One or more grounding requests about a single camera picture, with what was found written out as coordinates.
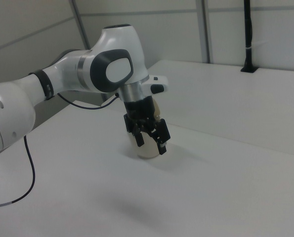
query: white table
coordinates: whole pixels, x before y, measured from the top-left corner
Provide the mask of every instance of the white table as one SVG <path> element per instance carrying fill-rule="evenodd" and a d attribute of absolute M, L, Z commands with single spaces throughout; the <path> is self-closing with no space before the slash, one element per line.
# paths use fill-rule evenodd
<path fill-rule="evenodd" d="M 0 208 L 0 237 L 294 237 L 293 155 L 180 120 L 168 125 L 168 152 L 140 160 L 124 111 L 120 101 L 100 111 L 68 106 L 27 136 L 36 184 Z M 0 154 L 0 203 L 31 180 L 21 140 Z"/>

